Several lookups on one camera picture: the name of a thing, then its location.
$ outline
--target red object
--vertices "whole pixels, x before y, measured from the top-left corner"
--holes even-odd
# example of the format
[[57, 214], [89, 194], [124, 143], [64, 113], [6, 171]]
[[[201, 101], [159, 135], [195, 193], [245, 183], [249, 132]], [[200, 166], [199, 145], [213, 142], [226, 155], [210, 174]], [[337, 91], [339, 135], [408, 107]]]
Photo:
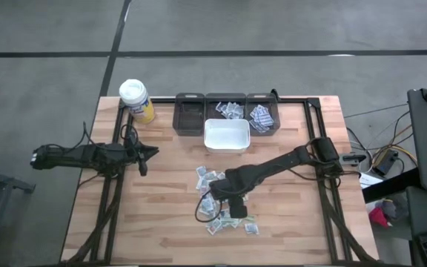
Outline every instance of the red object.
[[374, 210], [368, 214], [368, 217], [370, 218], [370, 221], [388, 228], [388, 222], [386, 221], [385, 215], [383, 214], [383, 210], [381, 208], [374, 208]]

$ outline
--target white lid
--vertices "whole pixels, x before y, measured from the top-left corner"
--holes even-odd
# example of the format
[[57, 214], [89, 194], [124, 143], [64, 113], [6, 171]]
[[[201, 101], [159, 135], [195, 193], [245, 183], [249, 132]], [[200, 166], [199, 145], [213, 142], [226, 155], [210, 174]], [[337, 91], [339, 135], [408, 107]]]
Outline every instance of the white lid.
[[138, 104], [146, 98], [146, 88], [137, 79], [128, 79], [119, 87], [119, 96], [126, 104]]

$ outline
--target table leg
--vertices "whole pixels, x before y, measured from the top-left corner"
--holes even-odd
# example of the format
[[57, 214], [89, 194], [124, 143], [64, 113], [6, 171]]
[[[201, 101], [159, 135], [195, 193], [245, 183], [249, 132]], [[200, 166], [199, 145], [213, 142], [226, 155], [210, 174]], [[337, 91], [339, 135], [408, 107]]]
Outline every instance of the table leg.
[[365, 199], [365, 203], [369, 203], [383, 197], [387, 197], [391, 194], [404, 191], [409, 186], [421, 188], [418, 168], [414, 168], [398, 176], [362, 189], [363, 198]]

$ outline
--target white plastic container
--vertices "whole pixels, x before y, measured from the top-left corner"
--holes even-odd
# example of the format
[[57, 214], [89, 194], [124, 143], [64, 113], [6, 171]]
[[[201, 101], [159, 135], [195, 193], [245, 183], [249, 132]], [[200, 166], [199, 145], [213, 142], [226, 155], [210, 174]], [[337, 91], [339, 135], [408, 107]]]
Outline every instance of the white plastic container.
[[135, 121], [148, 124], [154, 119], [154, 107], [145, 85], [137, 79], [129, 79], [119, 87], [119, 96], [127, 105]]
[[250, 146], [250, 124], [246, 119], [208, 119], [204, 144], [211, 153], [242, 153]]

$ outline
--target white bowl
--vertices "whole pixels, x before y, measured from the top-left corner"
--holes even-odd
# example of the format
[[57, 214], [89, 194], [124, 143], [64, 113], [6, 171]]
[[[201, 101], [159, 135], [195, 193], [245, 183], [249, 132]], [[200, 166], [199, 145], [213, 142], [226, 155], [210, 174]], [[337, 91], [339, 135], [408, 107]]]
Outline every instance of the white bowl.
[[246, 119], [208, 119], [204, 144], [212, 153], [242, 153], [250, 146], [250, 124]]

